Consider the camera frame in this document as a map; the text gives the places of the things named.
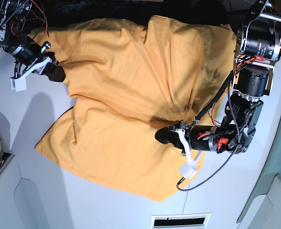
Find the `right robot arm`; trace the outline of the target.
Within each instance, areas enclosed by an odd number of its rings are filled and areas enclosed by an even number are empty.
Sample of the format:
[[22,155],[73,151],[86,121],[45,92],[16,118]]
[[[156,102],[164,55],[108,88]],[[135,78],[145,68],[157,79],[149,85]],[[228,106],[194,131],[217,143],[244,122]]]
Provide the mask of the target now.
[[[35,33],[30,37],[24,32],[29,14],[42,22],[39,28],[43,31],[42,36]],[[53,82],[65,80],[65,72],[55,53],[49,51],[48,36],[48,21],[39,0],[0,0],[0,48],[15,59],[14,76],[10,79],[12,84],[23,82],[31,73],[45,75]]]

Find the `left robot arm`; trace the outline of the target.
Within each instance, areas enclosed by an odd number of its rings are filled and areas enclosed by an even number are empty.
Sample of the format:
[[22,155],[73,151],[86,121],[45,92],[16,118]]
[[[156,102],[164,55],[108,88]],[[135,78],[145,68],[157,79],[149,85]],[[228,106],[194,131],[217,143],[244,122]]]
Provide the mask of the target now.
[[[237,30],[234,53],[233,70],[195,121],[181,121],[155,134],[160,143],[182,150],[186,169],[195,170],[192,150],[238,154],[248,149],[262,110],[261,98],[270,94],[275,64],[281,58],[281,0],[259,0],[250,7]],[[228,101],[222,122],[199,125],[224,92]]]

